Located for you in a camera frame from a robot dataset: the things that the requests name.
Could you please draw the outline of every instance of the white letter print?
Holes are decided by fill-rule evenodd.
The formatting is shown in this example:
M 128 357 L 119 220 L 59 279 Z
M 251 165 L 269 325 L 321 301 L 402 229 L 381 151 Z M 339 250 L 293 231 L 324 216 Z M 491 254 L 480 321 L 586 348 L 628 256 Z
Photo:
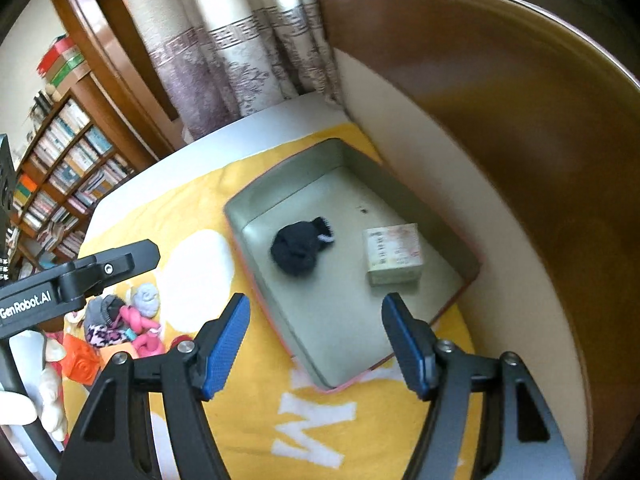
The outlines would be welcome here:
M 271 446 L 271 453 L 277 456 L 307 460 L 324 467 L 338 469 L 344 455 L 312 439 L 305 430 L 330 426 L 338 422 L 355 420 L 356 403 L 347 402 L 339 406 L 323 406 L 297 398 L 290 393 L 282 394 L 278 414 L 292 413 L 305 420 L 287 422 L 276 426 L 276 431 L 284 433 L 300 447 L 293 447 L 277 438 Z

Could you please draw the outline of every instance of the screw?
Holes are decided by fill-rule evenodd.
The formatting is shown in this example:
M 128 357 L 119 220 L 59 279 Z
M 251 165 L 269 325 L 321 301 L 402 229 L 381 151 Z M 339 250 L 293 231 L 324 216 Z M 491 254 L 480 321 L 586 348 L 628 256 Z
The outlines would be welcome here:
M 455 343 L 449 341 L 448 339 L 439 339 L 436 343 L 436 346 L 447 354 L 453 352 L 453 349 L 456 347 Z
M 178 343 L 178 352 L 181 354 L 188 354 L 193 352 L 193 349 L 196 348 L 196 343 L 193 341 L 180 341 Z
M 126 352 L 117 352 L 111 358 L 111 360 L 117 365 L 124 364 L 127 359 L 129 359 L 129 354 L 127 354 Z
M 518 364 L 520 364 L 520 358 L 518 357 L 518 354 L 514 352 L 505 352 L 502 358 L 508 365 L 517 366 Z

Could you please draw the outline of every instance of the orange toy cube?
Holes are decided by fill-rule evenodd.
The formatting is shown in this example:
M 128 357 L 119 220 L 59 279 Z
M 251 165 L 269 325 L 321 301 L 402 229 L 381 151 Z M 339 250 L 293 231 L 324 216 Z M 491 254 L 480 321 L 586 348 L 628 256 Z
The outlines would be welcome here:
M 94 348 L 71 334 L 65 334 L 62 346 L 66 350 L 65 358 L 60 361 L 62 374 L 76 383 L 86 386 L 94 384 L 95 376 L 100 369 L 100 358 Z
M 104 367 L 109 362 L 109 359 L 113 357 L 114 354 L 118 352 L 126 352 L 131 355 L 134 359 L 138 359 L 138 352 L 133 348 L 131 343 L 121 343 L 119 345 L 105 346 L 104 348 L 100 348 L 100 368 L 104 370 Z

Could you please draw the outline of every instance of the white box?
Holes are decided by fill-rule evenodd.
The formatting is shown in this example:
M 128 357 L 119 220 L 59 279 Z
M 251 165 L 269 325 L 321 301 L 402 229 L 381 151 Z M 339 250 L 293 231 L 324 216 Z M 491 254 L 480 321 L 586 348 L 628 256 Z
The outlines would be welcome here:
M 420 278 L 424 261 L 416 224 L 366 229 L 364 236 L 371 285 L 413 282 Z

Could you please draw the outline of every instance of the green book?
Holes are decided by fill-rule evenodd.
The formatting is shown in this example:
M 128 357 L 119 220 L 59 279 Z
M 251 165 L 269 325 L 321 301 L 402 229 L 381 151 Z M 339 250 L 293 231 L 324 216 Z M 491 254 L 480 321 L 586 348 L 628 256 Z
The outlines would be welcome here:
M 31 191 L 29 191 L 26 187 L 24 187 L 24 184 L 21 183 L 21 182 L 17 182 L 15 184 L 15 190 L 19 191 L 20 193 L 22 193 L 26 197 L 29 197 L 29 195 L 31 195 Z
M 51 84 L 56 88 L 62 83 L 66 76 L 79 64 L 84 61 L 84 56 L 82 54 L 78 54 L 77 56 L 71 58 L 67 61 L 64 66 L 60 69 L 60 72 L 56 74 L 56 76 L 51 80 Z

